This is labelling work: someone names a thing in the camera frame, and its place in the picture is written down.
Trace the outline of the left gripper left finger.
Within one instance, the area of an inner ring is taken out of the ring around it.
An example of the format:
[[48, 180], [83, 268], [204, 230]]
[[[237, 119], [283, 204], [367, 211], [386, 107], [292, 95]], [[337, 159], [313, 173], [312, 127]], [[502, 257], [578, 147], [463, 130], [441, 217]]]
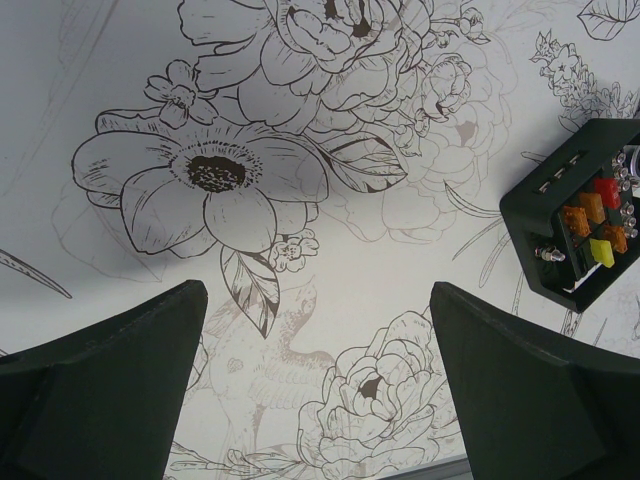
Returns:
[[203, 329], [188, 280], [1, 359], [4, 479], [160, 479]]

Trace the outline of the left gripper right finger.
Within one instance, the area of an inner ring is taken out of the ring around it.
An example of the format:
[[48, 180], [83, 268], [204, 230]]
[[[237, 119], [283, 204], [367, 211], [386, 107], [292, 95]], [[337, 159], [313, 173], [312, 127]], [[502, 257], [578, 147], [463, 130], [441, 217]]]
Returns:
[[474, 478], [638, 478], [638, 359], [447, 282], [430, 310]]

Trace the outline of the yellow blade fuse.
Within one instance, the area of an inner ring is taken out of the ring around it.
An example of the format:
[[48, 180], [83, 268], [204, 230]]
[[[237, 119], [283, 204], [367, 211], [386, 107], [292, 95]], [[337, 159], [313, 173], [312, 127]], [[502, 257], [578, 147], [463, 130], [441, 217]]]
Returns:
[[591, 255], [595, 262], [606, 268], [611, 268], [615, 264], [613, 247], [610, 241], [601, 239], [589, 239]]

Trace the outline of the black fuse box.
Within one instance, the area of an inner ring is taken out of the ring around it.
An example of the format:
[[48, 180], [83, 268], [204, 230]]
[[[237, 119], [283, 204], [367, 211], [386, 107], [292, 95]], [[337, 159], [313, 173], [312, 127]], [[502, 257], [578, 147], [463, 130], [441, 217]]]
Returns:
[[[500, 201], [529, 287], [584, 312], [639, 258], [639, 178], [629, 155], [636, 119], [592, 119], [566, 139]], [[602, 204], [594, 179], [618, 182], [621, 206]], [[611, 242], [615, 264], [594, 261], [589, 239]]]

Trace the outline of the red blade fuse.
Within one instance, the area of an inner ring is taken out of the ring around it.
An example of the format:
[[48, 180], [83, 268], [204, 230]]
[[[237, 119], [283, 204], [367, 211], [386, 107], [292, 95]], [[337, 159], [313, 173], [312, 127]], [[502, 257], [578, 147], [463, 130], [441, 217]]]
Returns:
[[595, 178], [594, 189], [600, 195], [605, 207], [618, 209], [621, 206], [619, 186], [614, 178]]

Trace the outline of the floral table mat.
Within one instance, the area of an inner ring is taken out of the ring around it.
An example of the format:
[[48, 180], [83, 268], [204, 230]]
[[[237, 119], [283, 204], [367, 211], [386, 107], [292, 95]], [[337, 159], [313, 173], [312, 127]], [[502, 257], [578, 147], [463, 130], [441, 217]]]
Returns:
[[462, 455], [436, 282], [638, 355], [638, 268], [574, 313], [498, 207], [638, 114], [635, 1], [5, 1], [1, 355], [197, 279], [162, 479]]

